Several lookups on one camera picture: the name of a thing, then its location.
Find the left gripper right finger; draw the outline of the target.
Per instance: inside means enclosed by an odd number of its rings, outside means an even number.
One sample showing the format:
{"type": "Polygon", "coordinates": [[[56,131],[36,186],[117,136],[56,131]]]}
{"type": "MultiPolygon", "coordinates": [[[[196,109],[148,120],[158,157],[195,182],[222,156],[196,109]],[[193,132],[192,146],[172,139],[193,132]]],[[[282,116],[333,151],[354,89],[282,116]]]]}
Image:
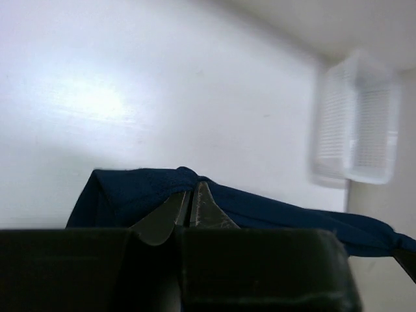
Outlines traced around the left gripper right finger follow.
{"type": "Polygon", "coordinates": [[[206,182],[194,193],[190,210],[190,227],[200,229],[239,229],[239,226],[216,204],[206,182]]]}

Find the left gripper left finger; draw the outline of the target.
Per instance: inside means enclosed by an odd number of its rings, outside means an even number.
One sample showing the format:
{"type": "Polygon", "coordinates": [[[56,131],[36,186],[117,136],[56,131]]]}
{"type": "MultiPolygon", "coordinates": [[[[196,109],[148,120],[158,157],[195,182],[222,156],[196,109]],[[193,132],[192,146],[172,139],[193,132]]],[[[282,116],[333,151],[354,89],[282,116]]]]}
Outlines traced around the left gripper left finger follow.
{"type": "Polygon", "coordinates": [[[177,225],[187,219],[187,192],[171,195],[162,205],[131,226],[139,239],[149,246],[164,244],[177,225]]]}

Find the navy blue shorts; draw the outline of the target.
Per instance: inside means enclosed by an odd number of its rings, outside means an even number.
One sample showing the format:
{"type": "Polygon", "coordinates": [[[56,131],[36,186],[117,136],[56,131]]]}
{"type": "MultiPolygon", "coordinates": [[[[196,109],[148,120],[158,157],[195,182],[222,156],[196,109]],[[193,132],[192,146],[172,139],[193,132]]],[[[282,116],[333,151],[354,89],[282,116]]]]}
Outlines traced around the navy blue shorts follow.
{"type": "Polygon", "coordinates": [[[128,228],[171,195],[206,182],[215,203],[242,228],[332,231],[349,255],[387,257],[415,251],[415,240],[388,224],[358,214],[306,209],[223,186],[187,167],[94,170],[67,222],[69,228],[128,228]]]}

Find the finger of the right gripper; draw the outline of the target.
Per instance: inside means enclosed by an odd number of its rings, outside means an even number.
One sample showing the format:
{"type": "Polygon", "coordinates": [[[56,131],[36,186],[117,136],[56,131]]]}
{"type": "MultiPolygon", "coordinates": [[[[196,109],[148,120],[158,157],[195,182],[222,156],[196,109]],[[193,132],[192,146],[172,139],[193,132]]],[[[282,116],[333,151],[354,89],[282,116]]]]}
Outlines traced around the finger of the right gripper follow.
{"type": "Polygon", "coordinates": [[[393,251],[393,257],[412,281],[416,283],[416,253],[396,249],[393,251]]]}

